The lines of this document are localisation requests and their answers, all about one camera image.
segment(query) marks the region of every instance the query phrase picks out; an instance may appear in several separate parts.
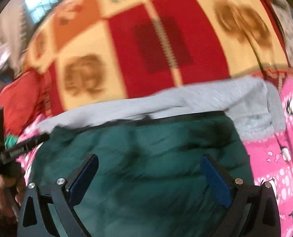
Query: pink fabric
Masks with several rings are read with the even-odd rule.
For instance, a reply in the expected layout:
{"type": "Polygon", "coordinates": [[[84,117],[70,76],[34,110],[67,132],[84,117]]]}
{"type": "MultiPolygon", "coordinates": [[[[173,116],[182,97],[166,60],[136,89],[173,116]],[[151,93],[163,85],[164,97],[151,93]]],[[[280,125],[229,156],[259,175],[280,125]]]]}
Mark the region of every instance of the pink fabric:
{"type": "MultiPolygon", "coordinates": [[[[19,137],[17,143],[39,134],[36,126],[39,122],[43,121],[44,119],[46,119],[46,116],[44,114],[40,114],[38,117],[36,117],[35,121],[24,130],[22,135],[19,137]]],[[[35,159],[37,150],[39,149],[40,146],[41,145],[38,145],[32,151],[28,152],[27,154],[21,155],[17,159],[17,161],[21,163],[21,167],[25,170],[24,178],[25,178],[26,184],[28,184],[28,181],[29,181],[32,162],[35,159]]]]}
{"type": "Polygon", "coordinates": [[[275,185],[282,237],[293,235],[293,116],[286,112],[287,103],[292,97],[293,80],[288,79],[280,93],[285,111],[286,131],[267,140],[244,143],[250,155],[255,185],[261,185],[264,181],[275,185]],[[284,157],[281,147],[287,147],[289,151],[284,157]]]}

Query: green cloth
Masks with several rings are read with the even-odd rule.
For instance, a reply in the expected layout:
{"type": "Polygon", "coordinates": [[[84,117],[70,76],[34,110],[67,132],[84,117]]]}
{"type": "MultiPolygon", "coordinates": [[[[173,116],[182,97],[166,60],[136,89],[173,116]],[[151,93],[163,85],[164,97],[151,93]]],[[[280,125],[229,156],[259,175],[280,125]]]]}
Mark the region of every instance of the green cloth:
{"type": "MultiPolygon", "coordinates": [[[[253,184],[246,150],[233,122],[220,111],[87,130],[57,127],[36,154],[30,182],[66,178],[90,153],[98,156],[99,169],[75,211],[95,237],[211,233],[226,209],[200,171],[204,154],[232,177],[253,184]]],[[[59,225],[57,215],[54,221],[59,225]]]]}
{"type": "Polygon", "coordinates": [[[5,137],[5,141],[4,141],[5,147],[10,148],[13,145],[15,145],[17,143],[17,141],[18,141],[17,136],[7,134],[6,137],[5,137]]]}

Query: gray folded garment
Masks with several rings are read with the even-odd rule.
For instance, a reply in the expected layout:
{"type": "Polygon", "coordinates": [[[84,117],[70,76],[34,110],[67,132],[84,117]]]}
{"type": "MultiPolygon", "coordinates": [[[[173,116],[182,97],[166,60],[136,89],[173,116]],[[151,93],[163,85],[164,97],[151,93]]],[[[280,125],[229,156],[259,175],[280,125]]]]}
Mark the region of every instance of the gray folded garment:
{"type": "Polygon", "coordinates": [[[175,87],[154,95],[95,103],[40,122],[41,132],[55,126],[79,128],[118,119],[137,120],[149,115],[165,118],[180,114],[225,111],[243,141],[256,141],[286,129],[277,89],[260,78],[243,77],[175,87]]]}

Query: red pillow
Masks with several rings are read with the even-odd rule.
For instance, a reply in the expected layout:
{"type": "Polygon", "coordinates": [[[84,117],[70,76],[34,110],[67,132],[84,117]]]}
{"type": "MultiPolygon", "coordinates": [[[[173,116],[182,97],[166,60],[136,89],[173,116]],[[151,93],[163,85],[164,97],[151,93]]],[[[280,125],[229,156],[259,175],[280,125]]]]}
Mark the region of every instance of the red pillow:
{"type": "Polygon", "coordinates": [[[5,134],[19,136],[40,113],[44,113],[43,82],[37,70],[29,68],[1,91],[0,107],[4,107],[5,134]]]}

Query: silver bolt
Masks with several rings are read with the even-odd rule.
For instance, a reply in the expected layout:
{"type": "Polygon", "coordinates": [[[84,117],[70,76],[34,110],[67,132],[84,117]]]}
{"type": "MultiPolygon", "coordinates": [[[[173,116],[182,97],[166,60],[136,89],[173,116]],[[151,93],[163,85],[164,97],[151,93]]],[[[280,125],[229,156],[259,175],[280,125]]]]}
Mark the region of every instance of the silver bolt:
{"type": "Polygon", "coordinates": [[[56,183],[57,183],[58,185],[62,185],[62,184],[65,183],[65,179],[64,179],[64,178],[59,178],[59,179],[56,181],[56,183]]]}
{"type": "Polygon", "coordinates": [[[271,188],[271,183],[270,183],[270,182],[265,182],[265,186],[266,186],[267,188],[271,188]]]}
{"type": "Polygon", "coordinates": [[[33,189],[35,186],[36,186],[35,183],[30,183],[30,184],[28,185],[28,188],[29,188],[29,189],[33,189]]]}
{"type": "Polygon", "coordinates": [[[236,178],[236,179],[235,179],[235,182],[236,182],[237,184],[243,184],[243,180],[242,180],[241,178],[236,178]]]}

